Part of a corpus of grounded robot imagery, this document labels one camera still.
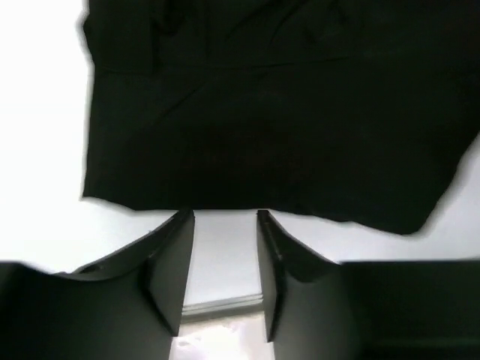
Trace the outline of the black trousers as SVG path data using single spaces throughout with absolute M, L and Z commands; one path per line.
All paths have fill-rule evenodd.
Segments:
M 409 235 L 479 134 L 477 1 L 89 1 L 82 195 Z

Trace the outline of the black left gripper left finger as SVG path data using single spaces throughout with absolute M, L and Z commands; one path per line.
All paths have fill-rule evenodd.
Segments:
M 72 273 L 1 264 L 3 359 L 168 359 L 179 333 L 194 240 L 179 211 Z

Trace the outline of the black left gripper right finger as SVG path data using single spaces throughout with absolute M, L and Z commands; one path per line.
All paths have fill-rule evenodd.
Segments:
M 265 329 L 277 359 L 477 359 L 479 261 L 336 263 L 256 215 Z

